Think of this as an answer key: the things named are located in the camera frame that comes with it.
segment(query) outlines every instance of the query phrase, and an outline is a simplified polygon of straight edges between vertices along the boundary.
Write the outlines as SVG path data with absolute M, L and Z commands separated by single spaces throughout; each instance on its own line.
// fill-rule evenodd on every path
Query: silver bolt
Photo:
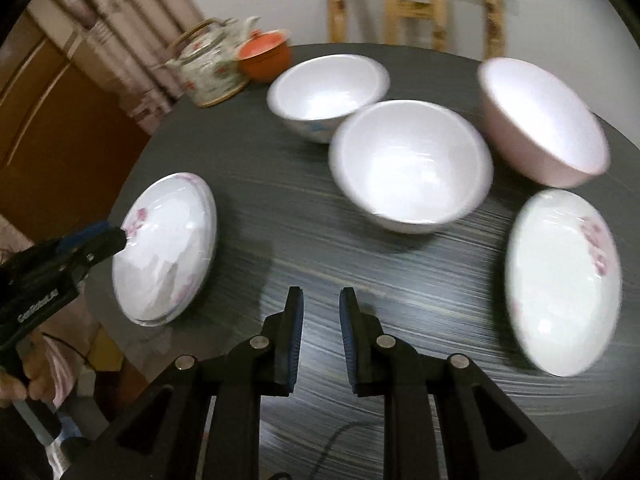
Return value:
M 387 334 L 379 335 L 376 339 L 376 344 L 380 348 L 393 348 L 396 344 L 396 338 Z
M 469 359 L 462 354 L 453 354 L 451 356 L 451 364 L 454 365 L 456 368 L 466 368 L 469 366 Z
M 267 348 L 267 346 L 269 346 L 269 338 L 263 335 L 257 335 L 251 338 L 249 344 L 256 350 L 262 350 L 263 348 Z
M 196 364 L 196 358 L 192 355 L 181 355 L 175 360 L 175 367 L 178 370 L 188 370 Z

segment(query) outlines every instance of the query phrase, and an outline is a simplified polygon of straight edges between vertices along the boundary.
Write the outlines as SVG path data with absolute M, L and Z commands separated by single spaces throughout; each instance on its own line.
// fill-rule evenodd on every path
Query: white bowl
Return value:
M 553 187 L 578 186 L 609 167 L 602 128 L 556 76 L 497 57 L 478 70 L 487 134 L 517 171 Z
M 516 339 L 538 368 L 572 376 L 613 336 L 622 274 L 613 237 L 596 209 L 568 191 L 538 193 L 509 240 L 507 309 Z
M 380 101 L 388 88 L 389 74 L 377 61 L 335 54 L 287 70 L 269 88 L 267 103 L 295 133 L 328 143 L 346 117 Z
M 422 101 L 386 101 L 338 128 L 329 165 L 343 193 L 387 229 L 425 233 L 484 200 L 489 150 L 462 117 Z
M 191 303 L 216 245 L 216 204 L 193 173 L 148 187 L 122 223 L 127 245 L 113 257 L 113 286 L 123 313 L 143 326 L 165 324 Z

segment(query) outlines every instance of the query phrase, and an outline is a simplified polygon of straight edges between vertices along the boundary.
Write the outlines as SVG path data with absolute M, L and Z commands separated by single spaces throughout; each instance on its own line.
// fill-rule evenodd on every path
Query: white wall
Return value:
M 326 0 L 196 0 L 206 16 L 262 16 L 263 29 L 285 27 L 295 44 L 323 43 Z M 382 0 L 348 0 L 350 41 L 379 41 Z M 533 62 L 571 86 L 598 115 L 640 146 L 640 49 L 608 0 L 506 0 L 507 55 Z M 451 45 L 482 57 L 481 0 L 451 0 Z M 410 25 L 410 44 L 426 38 Z

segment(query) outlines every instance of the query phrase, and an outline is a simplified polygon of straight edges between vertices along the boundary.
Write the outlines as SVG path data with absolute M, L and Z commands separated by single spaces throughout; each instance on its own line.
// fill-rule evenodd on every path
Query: round table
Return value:
M 386 98 L 452 108 L 482 131 L 474 60 L 375 44 L 293 51 L 296 62 L 336 53 L 369 56 L 389 71 Z M 262 400 L 260 462 L 296 479 L 381 478 L 383 403 L 351 393 L 344 363 L 338 294 L 353 286 L 386 332 L 433 356 L 459 351 L 473 358 L 584 478 L 599 478 L 640 418 L 638 149 L 601 121 L 610 170 L 575 192 L 613 232 L 623 269 L 622 310 L 603 357 L 577 377 L 557 378 L 523 358 L 504 307 L 508 234 L 541 186 L 494 153 L 491 191 L 466 218 L 432 235 L 385 232 L 340 193 L 327 146 L 287 131 L 270 113 L 266 91 L 251 85 L 204 109 L 181 99 L 123 186 L 110 215 L 117 225 L 157 179 L 177 171 L 199 174 L 215 195 L 220 226 L 203 294 L 168 326 L 129 322 L 114 298 L 110 262 L 92 271 L 90 309 L 130 361 L 151 380 L 180 354 L 204 359 L 227 352 L 283 309 L 290 285 L 300 286 L 305 322 L 298 383 L 289 398 Z

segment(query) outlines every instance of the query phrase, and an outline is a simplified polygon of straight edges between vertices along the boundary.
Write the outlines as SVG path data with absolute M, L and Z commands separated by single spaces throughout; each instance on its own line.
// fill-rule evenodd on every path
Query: floral teapot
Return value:
M 225 21 L 210 18 L 169 46 L 173 56 L 181 48 L 182 51 L 166 65 L 177 73 L 187 94 L 198 106 L 217 104 L 247 85 L 248 79 L 238 69 L 236 50 L 250 38 L 258 19 L 252 16 L 241 22 L 235 18 Z

